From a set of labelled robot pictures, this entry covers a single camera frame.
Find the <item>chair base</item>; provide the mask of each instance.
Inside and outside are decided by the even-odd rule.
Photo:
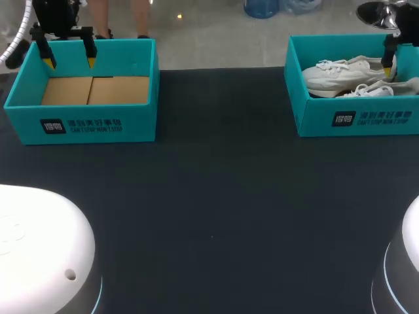
[[[380,29],[397,29],[396,12],[397,5],[385,4],[380,1],[364,3],[356,10],[356,14],[362,22]]]

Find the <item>brown cardboard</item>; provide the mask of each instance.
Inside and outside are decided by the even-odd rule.
[[[148,97],[149,77],[95,77],[88,104],[147,103]]]
[[[147,103],[149,77],[50,78],[42,105]]]
[[[50,78],[42,105],[86,105],[92,77]]]

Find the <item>robotic arm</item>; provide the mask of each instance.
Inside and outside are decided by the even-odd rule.
[[[68,37],[80,37],[86,48],[89,66],[92,68],[97,55],[97,49],[93,40],[93,27],[77,27],[79,5],[85,6],[86,4],[86,0],[26,0],[26,8],[20,29],[13,42],[0,56],[0,64],[14,52],[18,43],[22,40],[33,7],[39,23],[35,23],[29,33],[32,36],[32,40],[36,41],[42,59],[51,68],[55,69],[56,61],[45,34],[53,34],[61,40],[66,40]]]
[[[385,52],[381,59],[381,64],[388,77],[399,44],[412,44],[414,47],[419,47],[419,0],[407,0],[406,5],[397,9],[395,21],[400,33],[386,36]]]

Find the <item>shoelace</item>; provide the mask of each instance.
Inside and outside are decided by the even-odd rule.
[[[357,88],[353,92],[350,92],[349,94],[344,94],[344,97],[349,97],[349,96],[351,96],[351,97],[354,97],[354,96],[368,97],[368,96],[371,96],[370,91],[366,90],[367,87],[368,87],[368,85],[366,85],[366,84],[360,84],[360,85],[357,86]],[[391,88],[389,86],[381,86],[379,88],[381,88],[383,90],[388,90],[388,92],[392,96],[394,96],[393,88]]]
[[[327,74],[334,73],[335,71],[341,72],[342,69],[349,70],[348,62],[346,60],[338,60],[338,61],[321,60],[319,63],[316,64],[316,67],[326,71]]]

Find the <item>black logo label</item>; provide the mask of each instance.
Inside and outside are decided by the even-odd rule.
[[[64,134],[65,128],[60,119],[41,119],[46,134]]]
[[[337,111],[332,126],[351,126],[354,123],[356,111]]]

